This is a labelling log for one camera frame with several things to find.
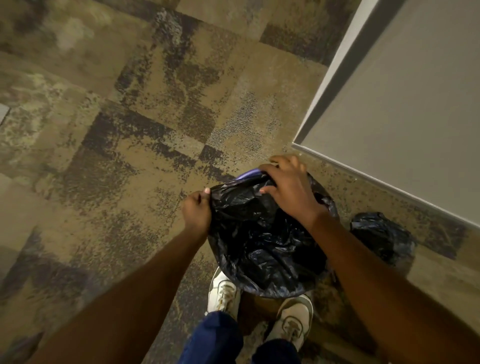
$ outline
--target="pant leg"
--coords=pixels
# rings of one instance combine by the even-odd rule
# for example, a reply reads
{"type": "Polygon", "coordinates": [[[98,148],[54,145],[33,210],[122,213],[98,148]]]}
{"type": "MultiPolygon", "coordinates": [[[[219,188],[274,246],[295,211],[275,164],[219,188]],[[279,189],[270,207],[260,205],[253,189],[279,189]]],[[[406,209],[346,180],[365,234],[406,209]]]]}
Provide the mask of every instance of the pant leg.
{"type": "Polygon", "coordinates": [[[300,364],[300,358],[291,342],[274,339],[258,347],[252,357],[252,364],[300,364]]]}
{"type": "Polygon", "coordinates": [[[237,322],[224,312],[211,312],[185,344],[178,364],[234,364],[242,347],[237,322]]]}

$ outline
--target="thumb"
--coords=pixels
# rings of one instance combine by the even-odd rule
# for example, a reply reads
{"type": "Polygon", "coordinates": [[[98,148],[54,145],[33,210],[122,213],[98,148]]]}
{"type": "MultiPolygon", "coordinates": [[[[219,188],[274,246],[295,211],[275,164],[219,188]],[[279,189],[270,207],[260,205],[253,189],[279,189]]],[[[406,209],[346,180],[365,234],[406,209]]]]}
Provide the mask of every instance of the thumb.
{"type": "Polygon", "coordinates": [[[260,189],[261,194],[269,194],[273,197],[274,200],[280,197],[278,190],[275,186],[265,186],[260,189]]]}
{"type": "Polygon", "coordinates": [[[200,196],[202,196],[200,203],[203,205],[208,204],[210,201],[210,188],[205,187],[205,189],[200,192],[200,196]]]}

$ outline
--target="plastic bag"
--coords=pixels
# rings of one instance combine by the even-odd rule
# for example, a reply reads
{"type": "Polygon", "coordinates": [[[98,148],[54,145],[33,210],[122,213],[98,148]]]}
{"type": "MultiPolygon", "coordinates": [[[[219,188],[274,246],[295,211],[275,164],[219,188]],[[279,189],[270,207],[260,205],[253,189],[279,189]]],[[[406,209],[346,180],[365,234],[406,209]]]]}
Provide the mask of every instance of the plastic bag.
{"type": "MultiPolygon", "coordinates": [[[[315,198],[338,217],[326,190],[308,175],[315,198]]],[[[267,174],[212,187],[208,241],[222,271],[240,289],[268,298],[299,296],[315,287],[326,256],[305,228],[262,187],[267,174]]]]}
{"type": "Polygon", "coordinates": [[[356,214],[350,222],[350,232],[392,267],[398,266],[402,260],[413,260],[417,245],[415,238],[381,212],[356,214]]]}

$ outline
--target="foot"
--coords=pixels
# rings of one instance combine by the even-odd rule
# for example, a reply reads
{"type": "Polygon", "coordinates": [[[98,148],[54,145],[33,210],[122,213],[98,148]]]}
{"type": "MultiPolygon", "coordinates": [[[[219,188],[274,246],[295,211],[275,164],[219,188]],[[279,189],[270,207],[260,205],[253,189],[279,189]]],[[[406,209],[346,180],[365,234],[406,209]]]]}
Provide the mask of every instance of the foot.
{"type": "Polygon", "coordinates": [[[285,339],[291,342],[297,351],[307,337],[313,319],[313,304],[306,295],[287,298],[276,315],[276,322],[265,341],[285,339]]]}
{"type": "Polygon", "coordinates": [[[237,320],[240,296],[241,291],[218,267],[208,290],[207,313],[223,311],[237,320]]]}

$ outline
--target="floor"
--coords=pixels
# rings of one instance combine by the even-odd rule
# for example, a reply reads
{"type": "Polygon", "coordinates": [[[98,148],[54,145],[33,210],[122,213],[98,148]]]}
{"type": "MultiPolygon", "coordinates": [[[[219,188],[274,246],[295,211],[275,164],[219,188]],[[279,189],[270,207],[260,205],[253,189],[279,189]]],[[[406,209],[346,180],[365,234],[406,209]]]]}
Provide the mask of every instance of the floor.
{"type": "MultiPolygon", "coordinates": [[[[47,338],[151,257],[180,231],[187,193],[291,151],[358,3],[6,0],[0,352],[39,332],[47,338]]],[[[382,211],[409,229],[420,244],[404,274],[480,332],[478,232],[302,157],[345,225],[382,211]]],[[[145,363],[176,362],[203,317],[215,266],[205,244],[145,363]]],[[[304,363],[346,362],[318,345],[323,329],[375,352],[337,283],[325,279],[312,294],[317,329],[304,363]]],[[[275,304],[244,298],[240,317],[253,318],[238,363],[275,304]]]]}

